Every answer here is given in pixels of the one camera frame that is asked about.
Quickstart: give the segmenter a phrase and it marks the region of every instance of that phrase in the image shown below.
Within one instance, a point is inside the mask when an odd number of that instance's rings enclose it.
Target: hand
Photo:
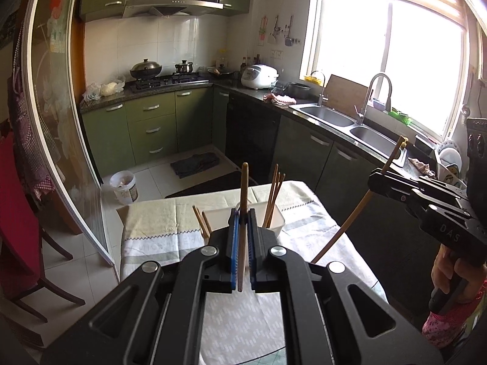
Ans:
[[[475,268],[468,262],[458,259],[455,264],[450,259],[451,250],[440,246],[440,251],[434,260],[431,271],[431,279],[435,288],[441,289],[445,294],[450,292],[450,280],[454,272],[468,281],[464,291],[456,299],[457,303],[468,303],[478,295],[485,278],[487,277],[487,267],[485,265]]]

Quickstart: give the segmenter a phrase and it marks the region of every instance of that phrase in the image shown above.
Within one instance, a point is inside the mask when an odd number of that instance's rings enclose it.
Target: tablecloth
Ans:
[[[269,190],[270,185],[250,187],[249,202],[267,201]],[[163,266],[179,262],[204,245],[193,204],[200,210],[214,210],[234,207],[239,200],[237,189],[134,203],[119,209],[124,223],[122,279],[145,261],[155,260]],[[303,182],[284,182],[276,205],[286,220],[278,242],[299,253],[305,261],[311,261],[339,229]],[[377,278],[346,234],[318,264],[324,266],[335,260],[345,264],[386,300]],[[244,281],[241,293],[207,295],[200,365],[242,363],[285,346],[279,294],[255,294],[250,289],[248,271]]]

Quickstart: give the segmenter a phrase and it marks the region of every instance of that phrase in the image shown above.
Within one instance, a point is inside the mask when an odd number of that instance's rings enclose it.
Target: stove burner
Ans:
[[[209,81],[198,76],[198,73],[174,73],[164,77],[155,77],[147,80],[137,80],[130,83],[132,92],[143,92],[148,89],[157,89],[159,87],[186,84],[188,82],[197,82],[199,84],[207,84]]]

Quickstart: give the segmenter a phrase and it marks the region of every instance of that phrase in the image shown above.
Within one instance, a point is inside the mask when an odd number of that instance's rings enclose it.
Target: plastic bag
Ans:
[[[125,76],[121,75],[120,77],[111,80],[108,84],[103,84],[100,88],[100,94],[103,97],[111,96],[113,94],[122,92],[124,86]]]
[[[99,98],[101,98],[100,85],[93,82],[91,85],[88,85],[86,92],[83,93],[83,99],[86,102],[91,102],[93,100],[98,100]]]

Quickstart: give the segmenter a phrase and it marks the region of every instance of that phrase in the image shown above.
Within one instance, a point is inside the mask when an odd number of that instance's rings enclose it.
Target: range hood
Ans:
[[[157,16],[199,16],[219,9],[223,9],[223,4],[202,0],[132,0],[125,4],[123,17],[147,13]]]

